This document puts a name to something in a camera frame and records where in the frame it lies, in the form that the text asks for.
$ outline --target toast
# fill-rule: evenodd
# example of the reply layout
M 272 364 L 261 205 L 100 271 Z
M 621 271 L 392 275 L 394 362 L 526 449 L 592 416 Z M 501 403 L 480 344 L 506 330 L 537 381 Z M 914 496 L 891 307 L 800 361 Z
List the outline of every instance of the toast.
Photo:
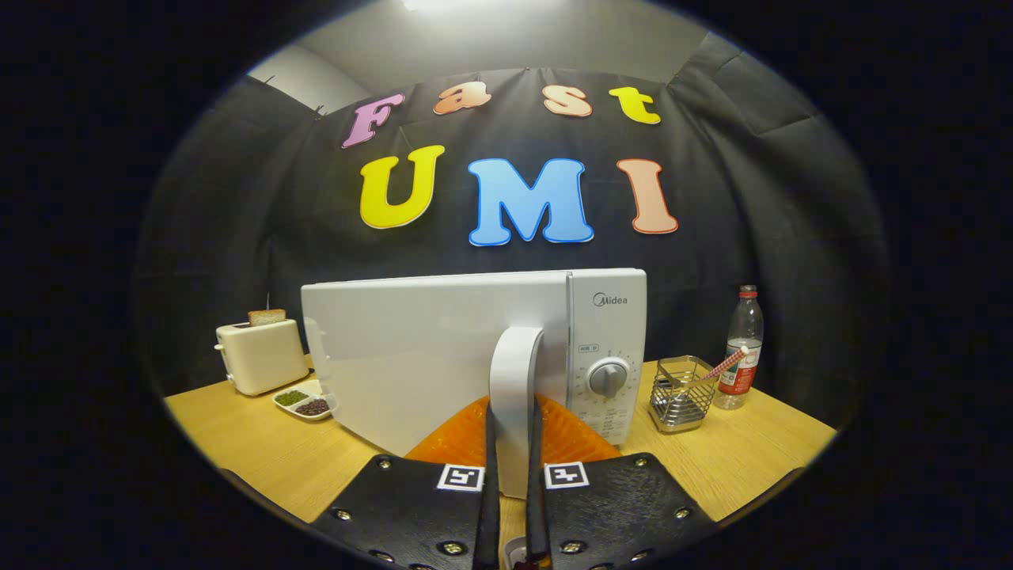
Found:
M 285 310 L 251 311 L 246 316 L 249 318 L 250 327 L 259 327 L 261 325 L 270 325 L 285 321 Z

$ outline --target ceiling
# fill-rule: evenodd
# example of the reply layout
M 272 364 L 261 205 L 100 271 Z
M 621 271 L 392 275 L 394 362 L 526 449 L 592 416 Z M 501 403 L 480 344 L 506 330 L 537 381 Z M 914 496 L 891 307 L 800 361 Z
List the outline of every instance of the ceiling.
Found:
M 707 33 L 686 17 L 641 0 L 442 4 L 409 11 L 402 0 L 377 0 L 298 44 L 370 93 L 381 93 L 433 77 L 522 67 L 667 82 Z

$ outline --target ceiling light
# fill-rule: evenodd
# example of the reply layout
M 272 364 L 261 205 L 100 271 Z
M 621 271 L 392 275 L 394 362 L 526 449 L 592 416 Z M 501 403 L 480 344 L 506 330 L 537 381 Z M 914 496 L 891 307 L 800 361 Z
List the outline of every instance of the ceiling light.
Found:
M 409 12 L 419 8 L 463 8 L 484 3 L 481 0 L 401 0 L 401 2 Z

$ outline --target cream toaster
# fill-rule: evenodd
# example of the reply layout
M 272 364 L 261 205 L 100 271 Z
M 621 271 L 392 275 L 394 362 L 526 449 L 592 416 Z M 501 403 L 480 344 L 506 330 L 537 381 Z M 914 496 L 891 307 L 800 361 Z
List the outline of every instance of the cream toaster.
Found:
M 215 331 L 222 353 L 225 378 L 242 394 L 257 396 L 309 375 L 299 326 L 286 319 L 251 327 L 226 325 Z

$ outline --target water bottle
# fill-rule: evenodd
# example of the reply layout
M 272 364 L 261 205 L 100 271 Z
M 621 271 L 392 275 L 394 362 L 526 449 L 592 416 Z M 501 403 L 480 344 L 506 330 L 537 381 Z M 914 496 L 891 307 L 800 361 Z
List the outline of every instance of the water bottle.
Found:
M 753 378 L 760 363 L 760 348 L 763 346 L 763 312 L 757 303 L 756 284 L 743 284 L 738 289 L 738 306 L 731 314 L 728 328 L 726 356 L 731 356 L 739 347 L 746 346 L 750 354 L 734 367 L 721 373 L 714 395 L 714 406 L 721 410 L 735 410 L 746 403 L 746 395 L 753 386 Z

